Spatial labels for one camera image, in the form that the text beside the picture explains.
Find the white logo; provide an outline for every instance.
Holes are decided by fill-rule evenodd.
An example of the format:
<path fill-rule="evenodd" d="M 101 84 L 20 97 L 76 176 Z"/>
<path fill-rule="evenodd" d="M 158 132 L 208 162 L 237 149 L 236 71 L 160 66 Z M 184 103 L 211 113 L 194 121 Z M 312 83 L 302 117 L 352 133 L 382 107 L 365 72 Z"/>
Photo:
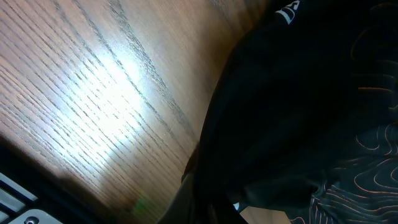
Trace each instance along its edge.
<path fill-rule="evenodd" d="M 279 13 L 282 16 L 284 16 L 286 19 L 286 22 L 288 24 L 290 24 L 293 21 L 294 17 L 296 16 L 296 13 L 294 13 L 294 11 L 296 11 L 299 8 L 299 4 L 300 4 L 300 1 L 298 1 L 298 0 L 294 1 L 291 4 L 288 4 L 287 6 L 282 8 L 281 10 L 276 11 L 275 13 Z M 284 10 L 288 10 L 288 11 L 292 12 L 293 16 L 290 17 Z"/>

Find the wooden table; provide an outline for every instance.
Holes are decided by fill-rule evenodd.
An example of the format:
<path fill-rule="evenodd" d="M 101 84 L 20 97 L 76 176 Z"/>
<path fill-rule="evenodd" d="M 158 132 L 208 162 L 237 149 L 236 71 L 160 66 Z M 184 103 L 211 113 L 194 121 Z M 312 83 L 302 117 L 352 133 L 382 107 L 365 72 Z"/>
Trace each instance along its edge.
<path fill-rule="evenodd" d="M 176 193 L 261 0 L 0 0 L 0 134 L 137 223 Z"/>

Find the black fabric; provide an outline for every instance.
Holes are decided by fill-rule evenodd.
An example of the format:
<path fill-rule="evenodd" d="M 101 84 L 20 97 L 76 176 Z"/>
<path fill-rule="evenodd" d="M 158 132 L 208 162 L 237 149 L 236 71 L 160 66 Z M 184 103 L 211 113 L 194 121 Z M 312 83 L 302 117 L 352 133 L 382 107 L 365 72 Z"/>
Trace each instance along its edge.
<path fill-rule="evenodd" d="M 211 99 L 194 223 L 233 214 L 224 197 L 292 223 L 398 223 L 397 1 L 287 8 L 236 46 Z"/>

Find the brown object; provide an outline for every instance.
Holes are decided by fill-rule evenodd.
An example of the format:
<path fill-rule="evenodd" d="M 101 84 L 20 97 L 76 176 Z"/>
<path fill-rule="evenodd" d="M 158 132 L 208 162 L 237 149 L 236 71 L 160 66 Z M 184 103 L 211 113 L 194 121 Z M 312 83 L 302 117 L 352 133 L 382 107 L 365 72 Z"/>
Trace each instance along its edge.
<path fill-rule="evenodd" d="M 0 134 L 112 211 L 154 223 L 265 4 L 1 0 Z"/>

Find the black cloth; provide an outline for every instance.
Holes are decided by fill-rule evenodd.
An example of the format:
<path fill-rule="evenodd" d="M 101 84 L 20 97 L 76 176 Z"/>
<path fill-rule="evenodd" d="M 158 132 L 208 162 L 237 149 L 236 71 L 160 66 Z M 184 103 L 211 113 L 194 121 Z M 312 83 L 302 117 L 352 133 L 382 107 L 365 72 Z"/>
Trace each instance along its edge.
<path fill-rule="evenodd" d="M 398 223 L 397 1 L 283 3 L 228 60 L 174 223 L 244 223 L 226 200 L 292 223 Z"/>

